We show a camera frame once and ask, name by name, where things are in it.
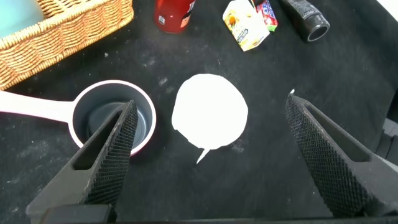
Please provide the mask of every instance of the red can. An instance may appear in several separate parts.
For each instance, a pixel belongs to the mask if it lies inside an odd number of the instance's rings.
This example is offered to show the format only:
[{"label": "red can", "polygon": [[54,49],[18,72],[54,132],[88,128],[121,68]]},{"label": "red can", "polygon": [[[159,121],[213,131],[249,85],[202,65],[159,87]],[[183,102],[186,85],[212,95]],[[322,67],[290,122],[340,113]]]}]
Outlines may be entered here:
[{"label": "red can", "polygon": [[187,28],[195,0],[156,0],[155,24],[168,33],[178,34]]}]

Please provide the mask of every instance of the pink handle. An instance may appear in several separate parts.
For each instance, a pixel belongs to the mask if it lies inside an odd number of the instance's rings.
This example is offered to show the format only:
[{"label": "pink handle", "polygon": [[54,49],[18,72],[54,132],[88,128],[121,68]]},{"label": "pink handle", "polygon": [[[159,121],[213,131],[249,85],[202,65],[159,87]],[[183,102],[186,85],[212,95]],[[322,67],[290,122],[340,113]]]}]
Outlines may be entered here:
[{"label": "pink handle", "polygon": [[0,112],[69,122],[72,120],[74,105],[74,102],[44,100],[0,91]]}]

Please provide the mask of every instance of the black cylindrical object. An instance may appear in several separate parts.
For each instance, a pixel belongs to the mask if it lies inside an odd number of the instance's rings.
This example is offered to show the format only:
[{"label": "black cylindrical object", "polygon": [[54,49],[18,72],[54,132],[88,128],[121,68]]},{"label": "black cylindrical object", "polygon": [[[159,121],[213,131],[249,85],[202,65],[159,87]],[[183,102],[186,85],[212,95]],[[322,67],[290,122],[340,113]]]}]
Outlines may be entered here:
[{"label": "black cylindrical object", "polygon": [[329,30],[329,22],[306,0],[279,0],[279,2],[304,41],[316,41]]}]

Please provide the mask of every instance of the black tablecloth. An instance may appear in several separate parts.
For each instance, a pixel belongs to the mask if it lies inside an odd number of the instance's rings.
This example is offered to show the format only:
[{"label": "black tablecloth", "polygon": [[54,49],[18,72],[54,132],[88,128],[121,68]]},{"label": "black tablecloth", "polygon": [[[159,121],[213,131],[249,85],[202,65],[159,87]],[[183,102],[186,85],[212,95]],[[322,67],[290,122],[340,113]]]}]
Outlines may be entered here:
[{"label": "black tablecloth", "polygon": [[[93,83],[120,79],[150,94],[157,128],[131,159],[117,206],[120,220],[330,217],[288,129],[287,94],[295,88],[374,147],[398,67],[383,29],[375,31],[364,19],[391,21],[390,15],[360,10],[375,1],[312,3],[331,24],[324,38],[304,44],[271,1],[276,32],[244,53],[221,19],[228,1],[197,1],[179,35],[156,28],[152,1],[134,1],[135,19],[126,27],[8,91],[71,101]],[[385,30],[398,26],[381,20],[381,27],[387,25]],[[249,115],[236,142],[196,165],[202,150],[173,130],[171,115],[179,86],[198,73],[227,78],[245,98]],[[64,123],[3,113],[0,127],[0,223],[27,222],[26,205],[78,148]]]}]

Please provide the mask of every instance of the small carton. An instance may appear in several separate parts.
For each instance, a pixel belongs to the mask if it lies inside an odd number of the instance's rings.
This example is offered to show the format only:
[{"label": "small carton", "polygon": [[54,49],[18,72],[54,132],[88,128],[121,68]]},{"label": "small carton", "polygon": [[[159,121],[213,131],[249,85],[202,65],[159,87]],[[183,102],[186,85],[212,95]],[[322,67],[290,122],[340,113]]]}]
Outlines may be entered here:
[{"label": "small carton", "polygon": [[257,47],[269,35],[262,15],[248,0],[231,1],[223,20],[243,51]]},{"label": "small carton", "polygon": [[276,20],[269,0],[264,0],[264,2],[257,6],[257,13],[260,13],[264,18],[264,22],[266,23],[268,30],[275,32],[275,29],[278,26],[278,21]]}]

